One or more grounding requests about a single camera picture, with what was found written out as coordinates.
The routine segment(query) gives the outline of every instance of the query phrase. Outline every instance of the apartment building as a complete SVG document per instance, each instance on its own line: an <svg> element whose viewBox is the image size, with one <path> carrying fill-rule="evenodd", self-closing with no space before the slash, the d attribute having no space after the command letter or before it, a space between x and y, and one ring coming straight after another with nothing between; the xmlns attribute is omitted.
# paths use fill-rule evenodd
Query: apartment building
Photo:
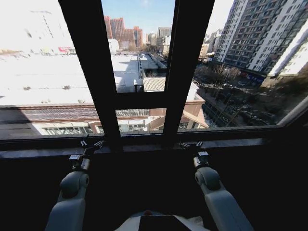
<svg viewBox="0 0 308 231"><path fill-rule="evenodd" d="M105 16L104 20L107 37L116 39L120 48L128 48L130 45L142 46L142 29L138 26L134 26L133 29L125 28L123 18L110 19L109 16Z"/></svg>
<svg viewBox="0 0 308 231"><path fill-rule="evenodd" d="M162 54L169 52L171 36L164 36L156 39L156 44Z"/></svg>
<svg viewBox="0 0 308 231"><path fill-rule="evenodd" d="M264 74L280 60L277 74L292 56L283 56L285 51L294 54L301 45L293 40L307 21L306 5L306 0L234 1L214 59Z"/></svg>
<svg viewBox="0 0 308 231"><path fill-rule="evenodd" d="M158 27L157 29L157 37L161 38L164 36L171 36L171 27Z"/></svg>

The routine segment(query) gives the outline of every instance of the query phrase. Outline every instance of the blue sky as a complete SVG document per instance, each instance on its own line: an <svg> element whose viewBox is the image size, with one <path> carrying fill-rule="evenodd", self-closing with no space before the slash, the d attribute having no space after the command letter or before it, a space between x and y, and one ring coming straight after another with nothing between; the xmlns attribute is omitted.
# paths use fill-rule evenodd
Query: blue sky
<svg viewBox="0 0 308 231"><path fill-rule="evenodd" d="M215 0L207 28L210 34L223 29L233 0ZM139 26L145 33L157 33L159 26L172 26L175 0L102 0L105 16L124 18L126 28Z"/></svg>
<svg viewBox="0 0 308 231"><path fill-rule="evenodd" d="M104 15L124 18L126 28L139 26L143 33L157 33L159 26L172 26L174 0L102 0Z"/></svg>

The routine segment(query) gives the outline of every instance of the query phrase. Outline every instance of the glass pane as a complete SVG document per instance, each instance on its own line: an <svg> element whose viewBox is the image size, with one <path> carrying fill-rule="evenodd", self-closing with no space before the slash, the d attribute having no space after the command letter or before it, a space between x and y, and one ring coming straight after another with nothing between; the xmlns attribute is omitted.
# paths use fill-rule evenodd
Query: glass pane
<svg viewBox="0 0 308 231"><path fill-rule="evenodd" d="M0 8L0 138L80 134L99 123L58 1Z"/></svg>
<svg viewBox="0 0 308 231"><path fill-rule="evenodd" d="M121 134L163 132L166 109L116 110Z"/></svg>
<svg viewBox="0 0 308 231"><path fill-rule="evenodd" d="M186 129L276 125L306 98L307 2L215 1L193 78L203 102L187 99Z"/></svg>
<svg viewBox="0 0 308 231"><path fill-rule="evenodd" d="M143 80L166 77L174 5L175 0L102 0L118 93L153 91Z"/></svg>

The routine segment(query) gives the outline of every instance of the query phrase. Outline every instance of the high-rise building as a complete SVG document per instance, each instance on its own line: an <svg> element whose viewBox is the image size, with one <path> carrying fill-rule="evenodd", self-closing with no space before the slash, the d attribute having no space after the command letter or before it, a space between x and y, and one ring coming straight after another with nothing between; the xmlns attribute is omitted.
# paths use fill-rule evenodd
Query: high-rise building
<svg viewBox="0 0 308 231"><path fill-rule="evenodd" d="M120 48L128 48L131 45L142 46L142 29L138 26L134 26L133 29L126 29L123 18L110 19L108 16L105 17L105 24L108 38L116 39Z"/></svg>
<svg viewBox="0 0 308 231"><path fill-rule="evenodd" d="M220 36L221 36L221 29L213 32L211 34L211 36L209 37L209 46L208 46L208 52L215 52L217 50L217 46L218 46L218 43L219 43L219 39L220 39Z"/></svg>
<svg viewBox="0 0 308 231"><path fill-rule="evenodd" d="M108 37L108 39L112 39L110 17L104 16L104 20L105 20L105 24L106 24L107 37Z"/></svg>
<svg viewBox="0 0 308 231"><path fill-rule="evenodd" d="M151 33L149 34L149 42L152 46L156 46L156 34Z"/></svg>
<svg viewBox="0 0 308 231"><path fill-rule="evenodd" d="M157 37L162 38L164 36L171 36L171 27L159 27L157 29Z"/></svg>
<svg viewBox="0 0 308 231"><path fill-rule="evenodd" d="M264 74L283 66L284 57L301 45L295 37L305 35L306 5L306 0L234 1L214 59Z"/></svg>
<svg viewBox="0 0 308 231"><path fill-rule="evenodd" d="M29 38L33 39L70 39L68 30L60 20L49 11L30 11L27 14L27 25L25 31Z"/></svg>

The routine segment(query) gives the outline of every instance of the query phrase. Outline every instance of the low building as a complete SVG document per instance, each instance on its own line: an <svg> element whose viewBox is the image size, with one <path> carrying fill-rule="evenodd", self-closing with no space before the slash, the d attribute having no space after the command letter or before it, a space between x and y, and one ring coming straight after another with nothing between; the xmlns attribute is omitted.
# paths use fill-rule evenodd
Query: low building
<svg viewBox="0 0 308 231"><path fill-rule="evenodd" d="M199 54L199 58L206 58L208 46L209 46L209 44L206 44L206 43L202 44L200 54Z"/></svg>
<svg viewBox="0 0 308 231"><path fill-rule="evenodd" d="M111 54L116 54L119 50L119 43L116 39L108 39L109 50Z"/></svg>
<svg viewBox="0 0 308 231"><path fill-rule="evenodd" d="M156 39L156 44L158 46L159 51L162 54L169 53L170 42L171 42L171 36L164 36Z"/></svg>

